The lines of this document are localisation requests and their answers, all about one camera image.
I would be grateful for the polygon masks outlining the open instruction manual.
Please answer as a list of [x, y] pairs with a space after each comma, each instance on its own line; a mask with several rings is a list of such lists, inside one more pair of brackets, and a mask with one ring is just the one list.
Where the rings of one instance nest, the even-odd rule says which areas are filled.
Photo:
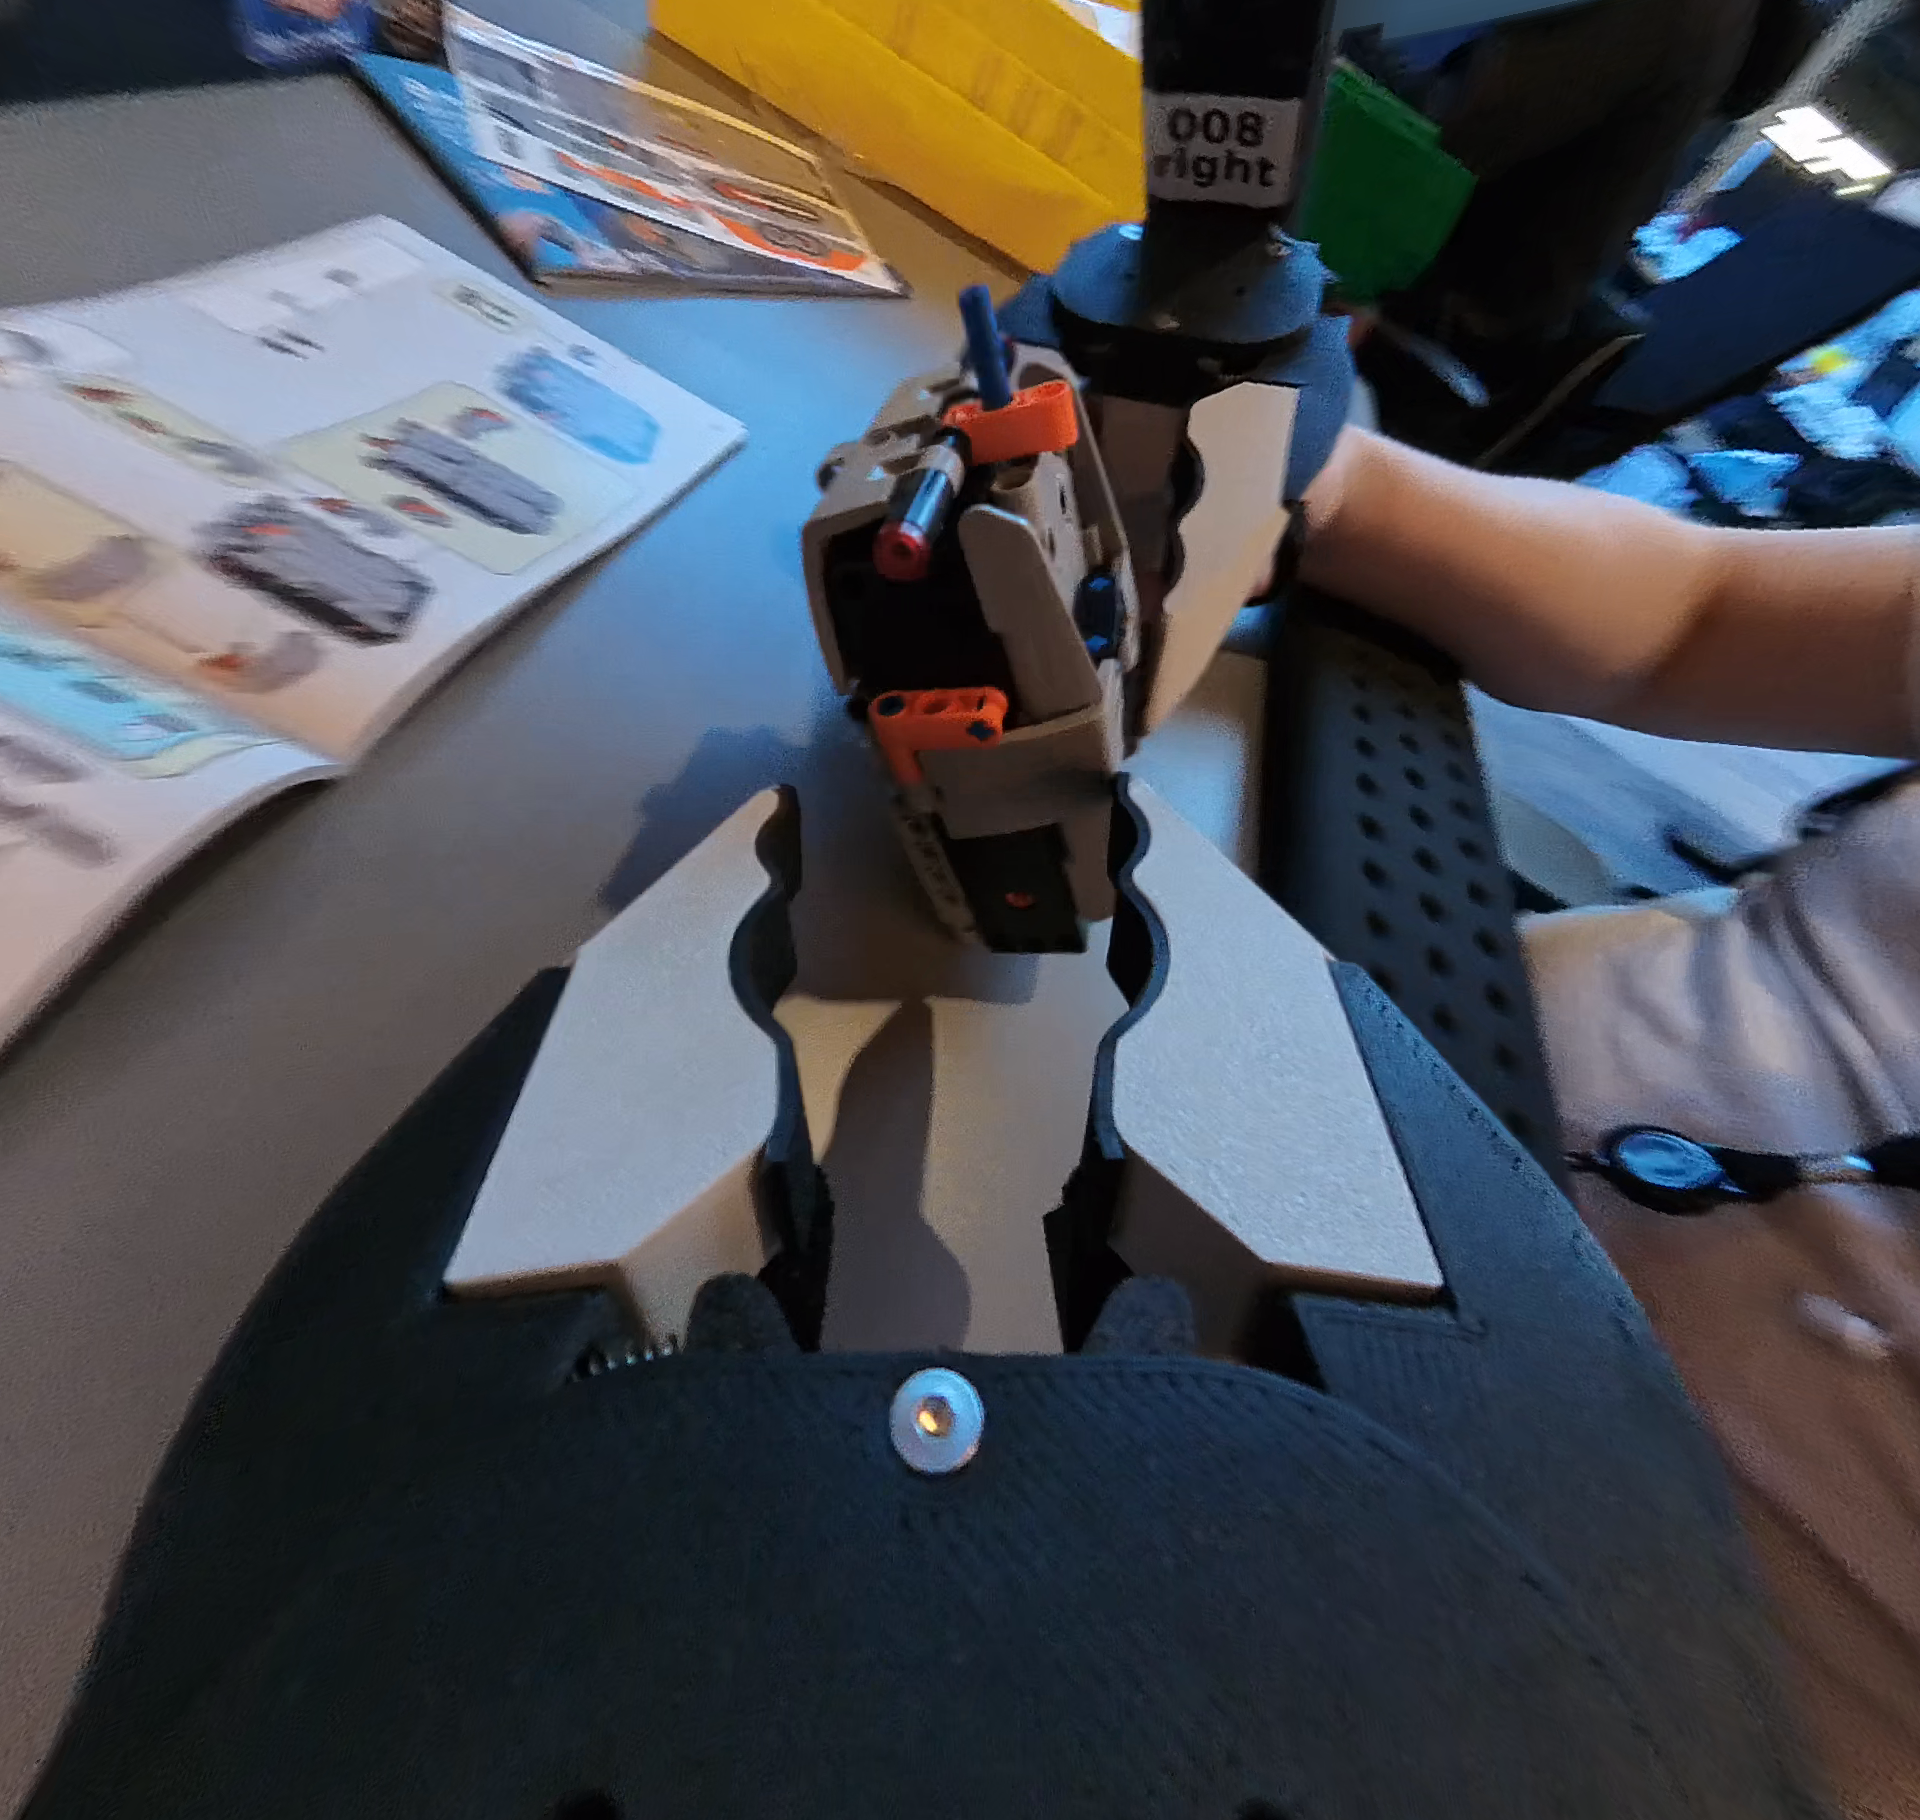
[[746, 438], [383, 218], [5, 310], [5, 1046]]

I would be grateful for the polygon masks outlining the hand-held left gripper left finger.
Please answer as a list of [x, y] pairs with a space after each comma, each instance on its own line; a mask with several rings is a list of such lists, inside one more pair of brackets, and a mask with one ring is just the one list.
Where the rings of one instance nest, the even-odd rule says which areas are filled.
[[579, 949], [448, 1260], [448, 1294], [608, 1290], [651, 1348], [751, 1276], [821, 1346], [832, 1197], [779, 1002], [803, 809], [762, 788]]

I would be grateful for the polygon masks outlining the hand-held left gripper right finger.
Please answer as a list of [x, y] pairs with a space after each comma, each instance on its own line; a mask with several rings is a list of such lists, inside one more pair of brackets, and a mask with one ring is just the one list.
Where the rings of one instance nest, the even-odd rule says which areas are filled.
[[1170, 802], [1119, 778], [1090, 1130], [1047, 1250], [1063, 1346], [1171, 1278], [1202, 1353], [1261, 1353], [1298, 1294], [1443, 1305], [1443, 1264], [1337, 963]]

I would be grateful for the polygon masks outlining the person's light shirt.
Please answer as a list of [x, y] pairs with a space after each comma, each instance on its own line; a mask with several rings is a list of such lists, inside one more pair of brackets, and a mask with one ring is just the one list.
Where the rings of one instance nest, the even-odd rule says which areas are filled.
[[[1916, 780], [1739, 893], [1529, 924], [1573, 1159], [1645, 1126], [1752, 1156], [1916, 1134]], [[1575, 1168], [1718, 1441], [1846, 1817], [1916, 1817], [1916, 1197], [1665, 1217]]]

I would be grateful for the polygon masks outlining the grey desk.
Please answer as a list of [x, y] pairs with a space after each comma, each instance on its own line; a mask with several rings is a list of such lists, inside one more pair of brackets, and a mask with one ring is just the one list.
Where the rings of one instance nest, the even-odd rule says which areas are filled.
[[1058, 1344], [1042, 1211], [1079, 1159], [1107, 943], [924, 918], [797, 578], [814, 468], [1022, 272], [834, 166], [905, 300], [559, 300], [749, 429], [639, 541], [496, 634], [354, 769], [205, 847], [5, 1058], [5, 1817], [136, 1506], [302, 1226], [432, 1078], [749, 794], [803, 798], [803, 992], [881, 1002], [826, 1156], [832, 1346]]

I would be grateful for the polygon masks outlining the small blue booklet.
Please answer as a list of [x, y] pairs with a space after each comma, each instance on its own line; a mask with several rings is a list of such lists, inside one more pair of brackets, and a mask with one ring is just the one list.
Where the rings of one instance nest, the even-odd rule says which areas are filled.
[[678, 223], [509, 172], [471, 147], [459, 79], [432, 62], [370, 56], [352, 75], [389, 124], [432, 165], [527, 285], [576, 297], [909, 297], [879, 282], [755, 253]]

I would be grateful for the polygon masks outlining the black badge reel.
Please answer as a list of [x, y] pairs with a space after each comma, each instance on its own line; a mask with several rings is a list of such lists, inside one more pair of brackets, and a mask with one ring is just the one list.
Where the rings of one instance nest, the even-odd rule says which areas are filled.
[[1916, 1191], [1916, 1134], [1819, 1156], [1771, 1156], [1628, 1126], [1605, 1134], [1595, 1153], [1569, 1156], [1569, 1167], [1599, 1176], [1642, 1208], [1699, 1217], [1722, 1207], [1768, 1207], [1813, 1186]]

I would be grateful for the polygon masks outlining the grey building block robot model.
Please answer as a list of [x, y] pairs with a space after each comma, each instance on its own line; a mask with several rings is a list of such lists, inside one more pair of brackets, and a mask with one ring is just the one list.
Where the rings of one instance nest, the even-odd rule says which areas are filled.
[[[994, 954], [1081, 952], [1117, 904], [1138, 588], [1064, 357], [1017, 341], [985, 287], [958, 315], [958, 357], [828, 450], [806, 593], [931, 914]], [[1077, 634], [1090, 572], [1128, 593], [1122, 662], [1092, 665]]]

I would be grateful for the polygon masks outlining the yellow plastic bin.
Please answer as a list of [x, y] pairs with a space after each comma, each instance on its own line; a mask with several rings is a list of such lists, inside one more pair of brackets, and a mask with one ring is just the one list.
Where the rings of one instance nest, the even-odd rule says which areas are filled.
[[1138, 0], [651, 0], [654, 29], [1027, 272], [1138, 223]]

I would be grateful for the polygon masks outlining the black perforated board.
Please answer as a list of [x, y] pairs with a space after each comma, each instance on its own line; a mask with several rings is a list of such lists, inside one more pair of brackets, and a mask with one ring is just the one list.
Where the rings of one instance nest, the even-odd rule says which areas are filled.
[[1280, 598], [1256, 875], [1564, 1181], [1521, 904], [1454, 659], [1328, 593]]

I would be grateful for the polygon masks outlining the person's right forearm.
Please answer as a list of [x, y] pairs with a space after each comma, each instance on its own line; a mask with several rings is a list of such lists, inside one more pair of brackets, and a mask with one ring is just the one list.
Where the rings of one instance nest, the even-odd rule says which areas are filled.
[[1916, 758], [1916, 528], [1703, 528], [1348, 429], [1306, 497], [1303, 582], [1507, 704]]

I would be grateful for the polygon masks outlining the green plastic bins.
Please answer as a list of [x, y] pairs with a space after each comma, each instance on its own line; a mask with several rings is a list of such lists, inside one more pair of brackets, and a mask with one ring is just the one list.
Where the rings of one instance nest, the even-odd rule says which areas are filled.
[[1315, 246], [1340, 304], [1367, 308], [1428, 272], [1477, 184], [1432, 119], [1355, 62], [1332, 59], [1290, 235]]

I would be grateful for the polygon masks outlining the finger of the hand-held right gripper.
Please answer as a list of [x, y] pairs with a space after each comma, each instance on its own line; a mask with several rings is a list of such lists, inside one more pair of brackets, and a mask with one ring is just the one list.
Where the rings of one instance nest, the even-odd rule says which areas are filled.
[[1182, 567], [1159, 611], [1147, 728], [1159, 731], [1210, 670], [1237, 616], [1266, 586], [1290, 526], [1287, 475], [1298, 388], [1237, 384], [1188, 409], [1195, 495], [1176, 521]]

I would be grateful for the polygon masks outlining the white sticker sheet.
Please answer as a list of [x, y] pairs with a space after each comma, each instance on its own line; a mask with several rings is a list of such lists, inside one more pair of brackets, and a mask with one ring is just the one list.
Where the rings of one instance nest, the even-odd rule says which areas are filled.
[[499, 166], [769, 263], [899, 287], [806, 147], [466, 7], [443, 12], [443, 55]]

